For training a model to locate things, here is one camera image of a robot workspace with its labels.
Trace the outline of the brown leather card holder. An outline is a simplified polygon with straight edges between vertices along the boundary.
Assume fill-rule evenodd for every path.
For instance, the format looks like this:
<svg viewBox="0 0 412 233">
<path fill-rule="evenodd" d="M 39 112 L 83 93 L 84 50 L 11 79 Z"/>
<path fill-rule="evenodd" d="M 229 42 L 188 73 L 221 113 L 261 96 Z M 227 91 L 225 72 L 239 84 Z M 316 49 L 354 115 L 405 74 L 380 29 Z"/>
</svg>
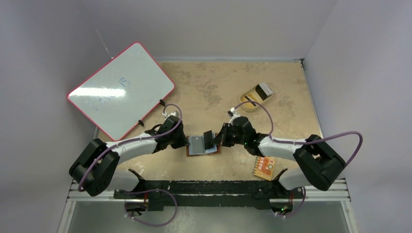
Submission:
<svg viewBox="0 0 412 233">
<path fill-rule="evenodd" d="M 221 153 L 221 149 L 217 145 L 206 149 L 205 138 L 203 135 L 187 136 L 189 145 L 186 146 L 186 156 L 203 156 L 203 155 L 217 155 Z"/>
</svg>

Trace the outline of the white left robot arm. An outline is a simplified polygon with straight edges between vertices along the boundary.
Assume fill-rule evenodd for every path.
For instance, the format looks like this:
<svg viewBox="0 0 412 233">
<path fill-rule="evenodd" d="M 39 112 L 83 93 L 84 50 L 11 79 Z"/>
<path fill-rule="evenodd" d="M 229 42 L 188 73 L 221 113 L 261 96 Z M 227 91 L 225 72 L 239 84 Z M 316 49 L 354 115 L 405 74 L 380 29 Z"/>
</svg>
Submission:
<svg viewBox="0 0 412 233">
<path fill-rule="evenodd" d="M 106 190 L 124 190 L 134 199 L 143 196 L 145 185 L 134 171 L 121 172 L 117 166 L 138 156 L 154 154 L 171 146 L 178 149 L 188 145 L 181 118 L 166 117 L 144 133 L 125 140 L 103 142 L 96 138 L 89 142 L 69 169 L 80 192 L 94 197 Z"/>
</svg>

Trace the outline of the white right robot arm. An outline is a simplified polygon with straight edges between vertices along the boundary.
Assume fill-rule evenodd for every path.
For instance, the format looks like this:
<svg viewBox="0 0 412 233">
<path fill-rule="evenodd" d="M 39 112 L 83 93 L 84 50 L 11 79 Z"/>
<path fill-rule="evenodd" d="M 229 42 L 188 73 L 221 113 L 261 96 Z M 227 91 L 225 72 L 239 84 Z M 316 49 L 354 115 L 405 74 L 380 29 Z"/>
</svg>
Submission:
<svg viewBox="0 0 412 233">
<path fill-rule="evenodd" d="M 289 144 L 284 139 L 272 139 L 268 134 L 256 132 L 245 116 L 224 123 L 212 142 L 224 147 L 238 144 L 254 156 L 297 162 L 297 168 L 286 169 L 275 178 L 273 192 L 280 198 L 292 189 L 307 185 L 327 191 L 346 167 L 343 158 L 318 135 L 312 134 Z"/>
</svg>

